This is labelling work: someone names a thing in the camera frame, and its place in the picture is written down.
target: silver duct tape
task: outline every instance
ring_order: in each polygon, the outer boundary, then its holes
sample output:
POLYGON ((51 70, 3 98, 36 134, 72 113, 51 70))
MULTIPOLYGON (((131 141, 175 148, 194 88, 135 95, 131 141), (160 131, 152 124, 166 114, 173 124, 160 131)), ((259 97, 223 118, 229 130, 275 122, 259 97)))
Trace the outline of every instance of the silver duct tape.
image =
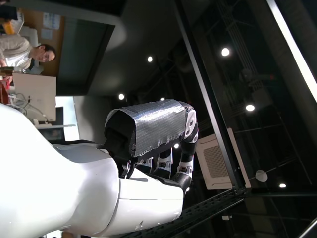
POLYGON ((134 157, 179 138, 185 131, 185 108, 173 99, 112 110, 106 124, 118 110, 128 114, 135 122, 134 157))

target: white robot body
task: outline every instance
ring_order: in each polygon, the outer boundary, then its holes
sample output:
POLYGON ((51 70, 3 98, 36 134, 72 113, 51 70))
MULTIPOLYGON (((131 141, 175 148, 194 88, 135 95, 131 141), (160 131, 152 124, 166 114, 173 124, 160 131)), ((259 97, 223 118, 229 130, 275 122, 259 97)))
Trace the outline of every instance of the white robot body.
POLYGON ((1 104, 0 125, 3 237, 36 238, 55 230, 111 236, 181 214, 181 188, 137 169, 130 179, 119 178, 104 150, 90 144, 52 146, 22 113, 1 104))

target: cable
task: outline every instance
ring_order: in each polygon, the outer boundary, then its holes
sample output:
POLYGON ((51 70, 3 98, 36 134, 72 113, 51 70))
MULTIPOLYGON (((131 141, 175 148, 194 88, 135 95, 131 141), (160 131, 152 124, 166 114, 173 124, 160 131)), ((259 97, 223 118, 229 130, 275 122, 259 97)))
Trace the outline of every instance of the cable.
POLYGON ((22 107, 19 107, 19 106, 15 105, 15 104, 7 104, 7 106, 15 108, 15 109, 20 109, 20 110, 23 111, 22 114, 26 115, 26 110, 24 108, 22 108, 22 107))
POLYGON ((49 119, 46 117, 46 115, 38 108, 34 107, 33 105, 31 105, 30 103, 28 103, 28 105, 32 108, 34 108, 35 110, 37 110, 45 119, 46 119, 46 122, 49 122, 49 119))
POLYGON ((26 100, 25 96, 24 96, 22 93, 16 93, 16 94, 13 94, 12 96, 9 96, 9 97, 14 98, 14 99, 17 99, 17 100, 20 100, 20 101, 23 101, 23 102, 26 103, 26 105, 24 105, 24 107, 19 107, 19 106, 17 106, 17 105, 12 104, 13 106, 18 107, 18 108, 24 110, 24 111, 25 111, 25 115, 27 115, 27 110, 26 110, 25 108, 26 108, 27 106, 29 106, 29 107, 32 107, 32 108, 34 108, 34 109, 36 110, 36 111, 35 111, 35 110, 32 110, 32 111, 37 112, 37 113, 40 113, 40 114, 45 118, 46 123, 49 122, 49 119, 46 117, 46 115, 45 115, 40 109, 38 109, 38 108, 34 107, 32 104, 30 104, 30 101, 31 101, 31 100, 30 100, 30 97, 29 97, 28 100, 26 100), (22 95, 23 100, 20 99, 20 98, 18 98, 18 97, 13 97, 13 96, 16 96, 16 95, 22 95))

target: man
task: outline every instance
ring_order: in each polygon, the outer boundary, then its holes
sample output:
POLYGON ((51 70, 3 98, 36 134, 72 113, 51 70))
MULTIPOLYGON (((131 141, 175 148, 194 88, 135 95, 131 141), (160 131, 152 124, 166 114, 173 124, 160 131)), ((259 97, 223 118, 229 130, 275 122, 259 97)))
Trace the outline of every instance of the man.
MULTIPOLYGON (((31 59, 39 62, 52 61, 56 56, 55 49, 50 45, 31 46, 27 39, 19 35, 0 36, 0 66, 19 67, 25 70, 30 67, 31 59)), ((4 78, 8 83, 11 77, 4 78)))

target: red object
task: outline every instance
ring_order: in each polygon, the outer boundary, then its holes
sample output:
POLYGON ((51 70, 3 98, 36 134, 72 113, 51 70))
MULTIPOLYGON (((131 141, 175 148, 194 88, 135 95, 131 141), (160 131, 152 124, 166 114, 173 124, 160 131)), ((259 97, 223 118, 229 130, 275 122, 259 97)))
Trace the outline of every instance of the red object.
POLYGON ((8 93, 6 92, 6 87, 7 87, 7 82, 5 84, 5 87, 2 82, 0 82, 0 103, 2 104, 9 104, 9 96, 8 93))

